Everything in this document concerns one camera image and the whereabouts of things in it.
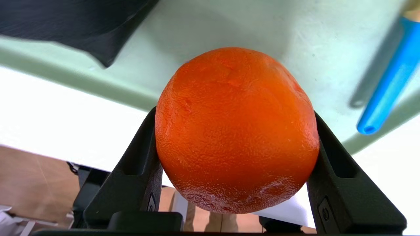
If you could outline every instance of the blue plastic tube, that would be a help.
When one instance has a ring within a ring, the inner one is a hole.
[[[361,134],[373,134],[382,127],[419,63],[420,22],[403,17],[402,24],[403,38],[357,124]]]

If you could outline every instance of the orange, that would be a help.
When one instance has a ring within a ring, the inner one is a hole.
[[[188,201],[249,213],[292,197],[319,152],[315,113],[293,76],[244,48],[206,52],[182,65],[157,103],[156,148]]]

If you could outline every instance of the floor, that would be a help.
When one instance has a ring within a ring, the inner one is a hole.
[[[159,211],[168,211],[175,189],[163,188]],[[7,147],[0,147],[0,205],[20,217],[56,222],[67,228],[72,219],[73,201],[79,192],[78,178],[66,162]],[[195,208],[194,231],[204,231],[209,222],[208,211]],[[237,215],[239,232],[263,232],[258,216]],[[305,231],[313,233],[314,229]]]

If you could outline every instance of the citrus fruit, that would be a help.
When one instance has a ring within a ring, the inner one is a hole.
[[[276,60],[244,48],[206,52],[182,65],[157,103],[156,148],[188,201],[248,213],[292,197],[319,152],[315,113]]]

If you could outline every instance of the screw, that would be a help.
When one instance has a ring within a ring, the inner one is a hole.
[[[325,221],[328,221],[330,219],[330,213],[328,212],[327,208],[322,209],[322,217],[324,217]]]

